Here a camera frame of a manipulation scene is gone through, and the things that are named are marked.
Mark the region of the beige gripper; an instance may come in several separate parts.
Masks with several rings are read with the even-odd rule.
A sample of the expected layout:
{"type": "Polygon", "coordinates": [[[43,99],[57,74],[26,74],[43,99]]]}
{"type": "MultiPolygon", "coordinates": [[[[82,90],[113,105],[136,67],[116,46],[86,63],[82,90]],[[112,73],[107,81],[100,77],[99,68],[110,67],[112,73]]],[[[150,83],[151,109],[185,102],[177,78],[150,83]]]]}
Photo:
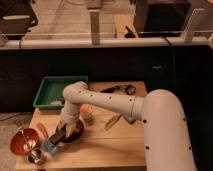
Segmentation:
{"type": "Polygon", "coordinates": [[[60,113],[60,121],[57,125],[57,130],[61,130],[66,126],[66,137],[70,137],[76,128],[79,116],[80,105],[66,101],[60,113]]]}

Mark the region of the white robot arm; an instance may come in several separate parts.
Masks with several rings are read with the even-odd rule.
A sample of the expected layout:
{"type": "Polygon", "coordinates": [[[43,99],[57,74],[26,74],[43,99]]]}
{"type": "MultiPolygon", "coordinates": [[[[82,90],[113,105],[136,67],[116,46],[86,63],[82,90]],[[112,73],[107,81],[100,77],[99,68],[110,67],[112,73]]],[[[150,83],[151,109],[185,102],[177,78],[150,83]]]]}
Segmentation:
{"type": "Polygon", "coordinates": [[[81,104],[91,104],[139,120],[144,129],[147,171],[197,171],[183,106],[175,94],[156,89],[145,97],[95,92],[79,81],[63,89],[57,128],[70,135],[81,104]]]}

